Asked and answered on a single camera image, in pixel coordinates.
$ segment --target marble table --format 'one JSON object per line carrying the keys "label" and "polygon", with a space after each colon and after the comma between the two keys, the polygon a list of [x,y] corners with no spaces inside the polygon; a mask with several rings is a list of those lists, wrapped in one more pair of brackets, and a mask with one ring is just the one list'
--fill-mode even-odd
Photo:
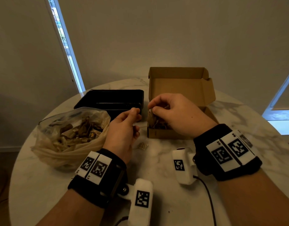
{"label": "marble table", "polygon": [[[142,89],[144,90],[143,116],[148,104],[148,79],[126,79],[94,89]],[[262,168],[274,183],[289,197],[289,145],[280,134],[259,114],[238,100],[219,91],[216,101],[209,105],[220,123],[237,128],[255,145],[254,152],[263,161]],[[47,117],[67,112],[80,100],[76,95],[54,109]],[[137,178],[148,179],[154,184],[153,207],[150,225],[213,225],[209,199],[204,186],[196,181],[190,186],[177,183],[172,165],[171,151],[181,146],[195,149],[189,140],[156,140],[146,136],[146,122],[140,122],[141,137],[137,141],[148,144],[144,151],[135,149],[128,164],[129,183]],[[9,209],[13,226],[35,225],[62,197],[73,172],[55,170],[43,163],[31,152],[35,144],[36,129],[29,135],[19,152],[10,185]],[[199,176],[206,182],[213,200],[218,225],[230,225],[212,176]],[[129,214],[130,202],[115,198],[101,225],[114,225],[122,216]]]}

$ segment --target clear plastic bag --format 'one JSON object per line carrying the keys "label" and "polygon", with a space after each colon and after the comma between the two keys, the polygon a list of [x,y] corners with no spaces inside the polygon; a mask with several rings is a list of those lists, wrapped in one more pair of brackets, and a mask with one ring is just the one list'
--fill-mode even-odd
{"label": "clear plastic bag", "polygon": [[[72,124],[76,127],[83,118],[101,127],[101,134],[88,143],[74,144],[60,150],[56,147],[56,140],[60,138],[60,129]],[[37,126],[37,139],[31,150],[39,160],[49,166],[60,169],[76,169],[87,157],[90,151],[100,150],[107,136],[110,116],[104,110],[82,107],[66,113],[57,114],[40,121]]]}

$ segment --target black plastic tray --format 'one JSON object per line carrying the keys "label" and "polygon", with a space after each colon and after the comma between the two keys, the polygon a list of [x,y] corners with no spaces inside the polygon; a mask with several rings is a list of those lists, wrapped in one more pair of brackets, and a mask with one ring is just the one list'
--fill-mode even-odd
{"label": "black plastic tray", "polygon": [[144,91],[140,89],[90,90],[74,106],[74,109],[90,107],[106,110],[111,120],[131,108],[144,106]]}

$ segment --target open cardboard box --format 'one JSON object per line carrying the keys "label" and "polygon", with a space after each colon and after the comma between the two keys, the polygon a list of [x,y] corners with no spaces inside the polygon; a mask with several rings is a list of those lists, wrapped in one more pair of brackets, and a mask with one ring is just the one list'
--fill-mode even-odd
{"label": "open cardboard box", "polygon": [[[194,102],[207,116],[218,123],[207,107],[215,101],[213,81],[204,67],[150,67],[149,100],[162,93],[180,93]],[[147,127],[151,139],[189,140],[171,129],[152,129]]]}

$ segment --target cardboard box flap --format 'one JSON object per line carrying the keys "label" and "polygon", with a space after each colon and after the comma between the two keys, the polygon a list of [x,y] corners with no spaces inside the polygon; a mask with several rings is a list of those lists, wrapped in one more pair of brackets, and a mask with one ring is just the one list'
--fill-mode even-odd
{"label": "cardboard box flap", "polygon": [[213,81],[204,67],[151,67],[149,100],[162,93],[180,93],[199,107],[215,101]]}

